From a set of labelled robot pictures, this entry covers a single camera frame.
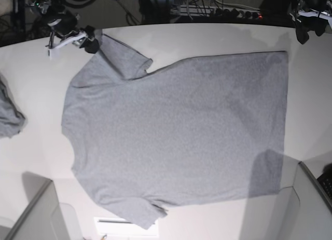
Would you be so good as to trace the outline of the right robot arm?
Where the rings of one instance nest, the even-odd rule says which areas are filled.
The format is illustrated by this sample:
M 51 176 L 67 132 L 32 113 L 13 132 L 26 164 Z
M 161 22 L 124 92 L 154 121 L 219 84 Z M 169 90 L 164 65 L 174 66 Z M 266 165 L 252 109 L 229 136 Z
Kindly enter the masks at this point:
M 79 16 L 69 11 L 70 8 L 82 9 L 96 0 L 30 0 L 32 11 L 41 22 L 50 28 L 47 45 L 49 57 L 54 57 L 59 49 L 72 44 L 85 52 L 95 54 L 100 48 L 95 36 L 95 28 L 78 26 Z

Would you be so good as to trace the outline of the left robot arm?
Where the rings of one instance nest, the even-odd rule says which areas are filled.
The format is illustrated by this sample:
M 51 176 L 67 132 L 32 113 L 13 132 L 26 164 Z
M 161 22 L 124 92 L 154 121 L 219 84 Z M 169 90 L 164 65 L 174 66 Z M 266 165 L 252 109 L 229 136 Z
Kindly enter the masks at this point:
M 309 40 L 309 32 L 322 36 L 331 27 L 331 0 L 296 0 L 288 9 L 299 43 Z

